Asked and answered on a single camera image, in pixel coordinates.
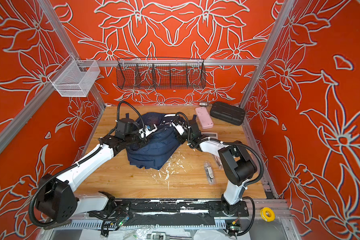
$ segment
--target pink pencil case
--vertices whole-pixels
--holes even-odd
[[[199,119],[202,129],[207,129],[213,127],[213,122],[211,116],[209,115],[206,107],[195,108],[197,118]]]

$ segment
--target wooden tabletop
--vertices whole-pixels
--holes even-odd
[[[181,111],[189,119],[195,114],[195,106],[136,106],[140,114],[148,112],[176,113]],[[137,119],[137,114],[128,106],[120,108],[120,117],[129,113]],[[87,153],[115,127],[117,107],[107,107],[91,139]],[[239,140],[246,144],[241,126],[212,118],[214,126],[201,129],[205,132],[217,132],[222,141]],[[204,163],[209,161],[213,168],[216,184],[208,184]],[[77,193],[106,191],[116,198],[220,198],[224,193],[228,179],[223,169],[218,169],[210,153],[190,149],[186,143],[180,146],[160,170],[139,169],[129,165],[127,153],[121,151],[117,156],[101,165],[79,186]],[[249,186],[244,196],[266,198],[261,182]]]

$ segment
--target floral wallpaper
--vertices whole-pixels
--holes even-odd
[[[0,132],[67,56],[36,0],[0,0]]]
[[[63,98],[55,91],[6,147],[0,155],[0,240],[36,238],[28,204],[39,180],[80,159],[100,113],[91,93]]]
[[[246,105],[306,239],[360,239],[360,0],[297,0]]]
[[[282,0],[51,0],[82,59],[259,58]],[[122,90],[114,67],[96,81],[106,103],[237,104],[254,66],[208,67],[205,89]]]

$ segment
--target navy blue backpack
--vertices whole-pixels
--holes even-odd
[[[154,123],[158,129],[146,146],[138,149],[137,144],[131,144],[126,148],[129,164],[159,170],[185,140],[178,139],[177,130],[170,125],[175,119],[174,114],[146,113],[142,118],[145,125]],[[142,127],[140,118],[136,122]]]

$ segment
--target yellow tape roll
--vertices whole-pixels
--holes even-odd
[[[269,207],[261,209],[260,215],[264,219],[264,221],[271,222],[275,220],[275,213]]]

